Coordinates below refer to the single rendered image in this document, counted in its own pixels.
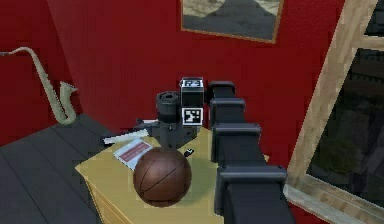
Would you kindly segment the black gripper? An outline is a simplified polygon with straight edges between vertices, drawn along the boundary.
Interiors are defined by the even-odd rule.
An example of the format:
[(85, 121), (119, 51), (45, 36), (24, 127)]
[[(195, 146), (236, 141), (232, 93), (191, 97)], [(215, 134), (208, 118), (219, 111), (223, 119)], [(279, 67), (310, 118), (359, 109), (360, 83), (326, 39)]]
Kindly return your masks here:
[[(165, 150), (178, 150), (197, 136), (195, 126), (183, 126), (180, 96), (176, 91), (165, 91), (156, 95), (157, 120), (161, 147)], [(184, 157), (194, 153), (187, 149)]]

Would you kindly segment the brown basketball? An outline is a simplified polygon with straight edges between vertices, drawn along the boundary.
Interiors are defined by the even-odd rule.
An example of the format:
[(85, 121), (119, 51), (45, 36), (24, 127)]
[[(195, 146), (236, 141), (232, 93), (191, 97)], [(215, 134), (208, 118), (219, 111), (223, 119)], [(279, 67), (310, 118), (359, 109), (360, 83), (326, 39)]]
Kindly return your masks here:
[(138, 196), (154, 207), (177, 204), (188, 192), (192, 180), (191, 166), (179, 151), (154, 148), (138, 161), (133, 185)]

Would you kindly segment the white red book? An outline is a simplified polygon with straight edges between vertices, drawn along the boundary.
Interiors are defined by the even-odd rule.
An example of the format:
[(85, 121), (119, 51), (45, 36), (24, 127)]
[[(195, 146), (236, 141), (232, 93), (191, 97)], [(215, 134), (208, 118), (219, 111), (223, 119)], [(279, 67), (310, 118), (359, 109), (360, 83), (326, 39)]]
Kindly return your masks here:
[(135, 139), (132, 142), (121, 147), (113, 153), (114, 157), (122, 164), (134, 170), (139, 159), (153, 148), (152, 145), (141, 139)]

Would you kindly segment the grey white laptop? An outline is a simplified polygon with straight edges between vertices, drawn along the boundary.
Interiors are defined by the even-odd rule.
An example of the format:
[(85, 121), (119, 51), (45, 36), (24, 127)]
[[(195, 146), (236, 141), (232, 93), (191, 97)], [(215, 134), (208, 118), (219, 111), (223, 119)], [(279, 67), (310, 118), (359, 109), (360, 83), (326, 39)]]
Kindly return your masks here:
[(136, 138), (142, 138), (146, 136), (151, 136), (153, 134), (153, 130), (156, 129), (159, 125), (157, 119), (155, 120), (143, 120), (137, 119), (137, 125), (130, 129), (128, 132), (113, 135), (113, 136), (105, 136), (101, 138), (101, 143), (104, 146), (110, 146), (115, 143), (125, 142), (134, 140)]

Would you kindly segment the yellow wooden table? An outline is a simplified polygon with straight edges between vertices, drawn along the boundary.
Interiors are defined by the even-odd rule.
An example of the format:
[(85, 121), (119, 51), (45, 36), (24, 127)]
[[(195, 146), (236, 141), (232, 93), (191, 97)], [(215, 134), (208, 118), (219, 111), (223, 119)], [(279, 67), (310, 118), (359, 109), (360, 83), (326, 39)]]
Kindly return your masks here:
[(176, 205), (156, 208), (144, 203), (133, 185), (133, 171), (114, 157), (122, 145), (115, 144), (82, 162), (76, 170), (83, 176), (102, 224), (224, 224), (214, 213), (217, 165), (211, 157), (211, 131), (202, 128), (197, 137), (181, 147), (188, 157), (191, 187)]

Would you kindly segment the pale olive saxophone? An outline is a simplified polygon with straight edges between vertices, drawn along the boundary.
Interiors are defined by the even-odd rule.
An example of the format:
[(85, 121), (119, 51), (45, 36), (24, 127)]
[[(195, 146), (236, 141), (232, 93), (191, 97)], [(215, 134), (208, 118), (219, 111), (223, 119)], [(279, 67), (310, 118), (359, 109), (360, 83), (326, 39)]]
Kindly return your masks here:
[(61, 125), (72, 124), (77, 118), (77, 113), (72, 105), (71, 96), (77, 91), (77, 88), (67, 82), (61, 81), (59, 93), (56, 93), (39, 57), (29, 47), (19, 47), (13, 51), (0, 52), (0, 56), (14, 55), (22, 51), (27, 52), (33, 61), (56, 121)]

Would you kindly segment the wood framed window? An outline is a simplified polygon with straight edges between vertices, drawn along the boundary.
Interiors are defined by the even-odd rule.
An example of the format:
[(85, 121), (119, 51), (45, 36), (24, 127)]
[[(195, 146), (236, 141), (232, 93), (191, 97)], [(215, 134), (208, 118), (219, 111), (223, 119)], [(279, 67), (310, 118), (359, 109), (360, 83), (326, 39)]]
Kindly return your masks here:
[(384, 224), (384, 0), (345, 0), (284, 192), (330, 224)]

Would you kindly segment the wood framed wall picture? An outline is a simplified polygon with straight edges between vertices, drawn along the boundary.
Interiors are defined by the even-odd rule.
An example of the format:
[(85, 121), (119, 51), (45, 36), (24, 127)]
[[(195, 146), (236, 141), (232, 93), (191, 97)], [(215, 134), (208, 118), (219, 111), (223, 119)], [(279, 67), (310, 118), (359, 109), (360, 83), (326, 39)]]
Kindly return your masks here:
[(183, 31), (275, 43), (285, 0), (180, 0)]

